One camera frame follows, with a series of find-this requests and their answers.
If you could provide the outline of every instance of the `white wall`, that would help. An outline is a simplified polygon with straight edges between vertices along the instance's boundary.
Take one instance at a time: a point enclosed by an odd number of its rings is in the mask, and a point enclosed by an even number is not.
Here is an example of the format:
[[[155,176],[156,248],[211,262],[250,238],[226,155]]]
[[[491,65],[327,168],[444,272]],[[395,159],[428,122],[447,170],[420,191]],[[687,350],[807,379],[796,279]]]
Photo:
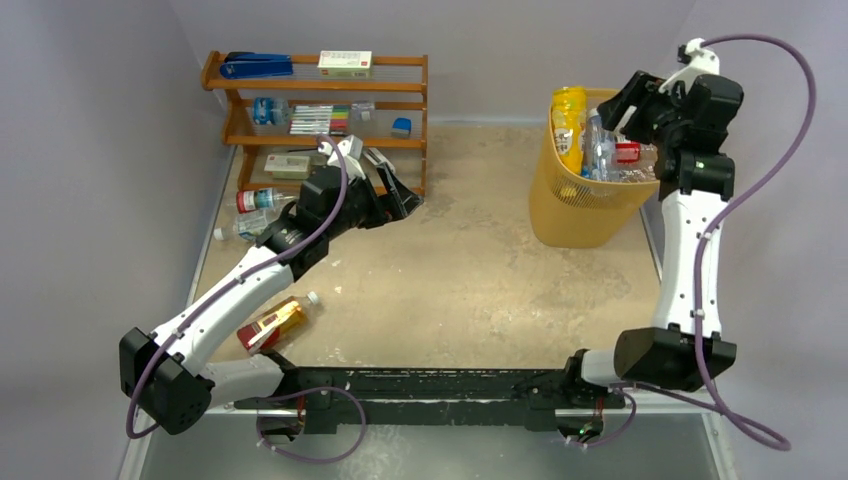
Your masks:
[[[0,476],[114,478],[118,340],[184,305],[220,107],[166,0],[7,0],[0,45]]]
[[[738,343],[739,353],[719,386],[738,412],[793,443],[781,454],[737,434],[741,478],[846,478],[848,175],[841,142],[848,131],[848,7],[840,0],[764,3],[698,0],[675,42],[771,34],[807,56],[819,86],[816,118],[794,160],[731,215],[722,236],[720,312],[724,336]],[[805,87],[800,69],[776,47],[735,42],[715,49],[722,74],[745,89],[724,147],[736,160],[741,193],[791,142],[806,105]],[[674,52],[667,51],[657,73],[675,68]]]
[[[171,0],[210,50],[430,55],[431,121],[538,121],[551,91],[659,64],[694,0]]]

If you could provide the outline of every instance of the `blue stapler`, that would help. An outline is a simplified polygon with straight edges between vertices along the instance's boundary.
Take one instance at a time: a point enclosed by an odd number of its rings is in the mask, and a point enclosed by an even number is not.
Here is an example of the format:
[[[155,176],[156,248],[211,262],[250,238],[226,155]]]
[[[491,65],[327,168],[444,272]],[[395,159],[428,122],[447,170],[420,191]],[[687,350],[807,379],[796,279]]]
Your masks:
[[[274,77],[294,72],[290,55],[253,52],[230,52],[220,71],[224,78]]]

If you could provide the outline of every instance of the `beige floor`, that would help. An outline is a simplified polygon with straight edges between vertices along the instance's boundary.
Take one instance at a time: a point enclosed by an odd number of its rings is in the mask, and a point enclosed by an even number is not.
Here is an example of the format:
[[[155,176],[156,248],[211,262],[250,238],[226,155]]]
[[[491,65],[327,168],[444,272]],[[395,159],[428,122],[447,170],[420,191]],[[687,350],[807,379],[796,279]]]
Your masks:
[[[403,222],[338,238],[268,303],[314,290],[326,304],[280,351],[301,365],[561,367],[578,348],[609,347],[622,329],[648,325],[659,282],[638,215],[599,249],[534,237],[527,193],[541,133],[432,128],[425,204]],[[227,195],[239,167],[237,158]],[[198,296],[248,246],[213,240]],[[214,360],[246,356],[233,336]]]

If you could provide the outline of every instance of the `white bottle cap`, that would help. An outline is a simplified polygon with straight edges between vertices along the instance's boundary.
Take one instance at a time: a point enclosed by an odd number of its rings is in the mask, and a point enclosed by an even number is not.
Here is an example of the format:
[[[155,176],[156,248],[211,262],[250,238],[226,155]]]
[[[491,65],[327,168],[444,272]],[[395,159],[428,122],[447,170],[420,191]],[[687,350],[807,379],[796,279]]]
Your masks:
[[[318,297],[318,294],[315,292],[307,293],[306,298],[308,298],[313,305],[321,305],[321,298]]]

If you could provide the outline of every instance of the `small box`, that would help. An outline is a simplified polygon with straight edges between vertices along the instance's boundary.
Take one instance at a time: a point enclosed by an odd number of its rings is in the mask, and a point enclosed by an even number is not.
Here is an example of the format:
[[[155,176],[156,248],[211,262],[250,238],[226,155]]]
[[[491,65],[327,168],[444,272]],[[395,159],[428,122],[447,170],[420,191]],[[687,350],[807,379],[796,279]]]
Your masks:
[[[265,161],[265,171],[280,180],[305,180],[311,164],[311,155],[272,153]]]
[[[318,71],[322,77],[371,78],[371,52],[322,50]]]
[[[398,117],[392,123],[392,136],[395,138],[409,138],[412,134],[412,120]]]
[[[287,125],[289,117],[289,102],[285,98],[258,97],[253,100],[255,125]]]

